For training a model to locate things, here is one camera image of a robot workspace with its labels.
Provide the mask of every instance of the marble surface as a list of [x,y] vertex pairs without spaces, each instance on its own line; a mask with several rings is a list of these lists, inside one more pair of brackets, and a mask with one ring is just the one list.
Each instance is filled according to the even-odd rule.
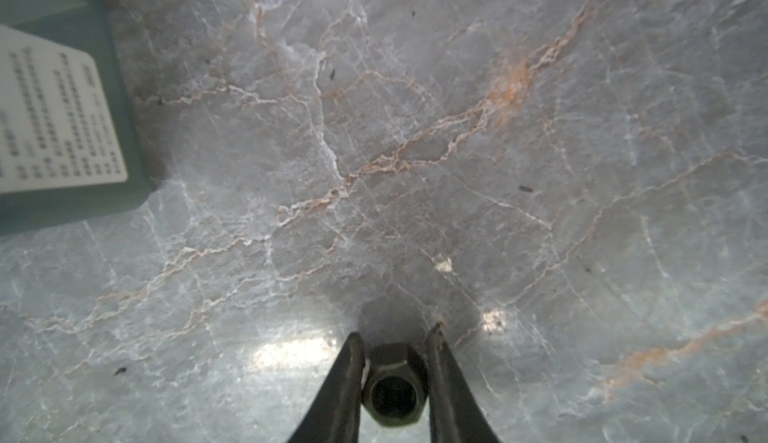
[[443,321],[509,443],[764,441],[766,0],[107,2],[159,189],[0,240],[0,440],[281,442]]

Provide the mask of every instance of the label with printed text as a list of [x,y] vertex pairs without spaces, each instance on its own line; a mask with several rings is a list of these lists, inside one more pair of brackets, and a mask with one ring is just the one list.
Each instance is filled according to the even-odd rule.
[[94,59],[0,25],[0,193],[126,179]]

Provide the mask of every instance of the metal nut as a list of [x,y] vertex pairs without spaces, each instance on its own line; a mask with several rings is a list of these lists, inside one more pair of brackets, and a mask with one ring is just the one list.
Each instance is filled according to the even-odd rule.
[[427,400],[427,367],[408,343],[377,346],[370,352],[362,403],[382,426],[418,421]]

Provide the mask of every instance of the nut hole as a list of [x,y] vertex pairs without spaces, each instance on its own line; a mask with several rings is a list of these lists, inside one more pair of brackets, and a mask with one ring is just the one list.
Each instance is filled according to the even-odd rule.
[[416,390],[398,376],[377,381],[371,391],[373,408],[389,418],[402,418],[416,409]]

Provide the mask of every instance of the dark metal nut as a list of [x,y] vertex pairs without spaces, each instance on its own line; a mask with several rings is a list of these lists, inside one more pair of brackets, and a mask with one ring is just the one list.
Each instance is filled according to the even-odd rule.
[[427,400],[427,367],[408,343],[377,346],[370,352],[362,403],[382,426],[418,421]]

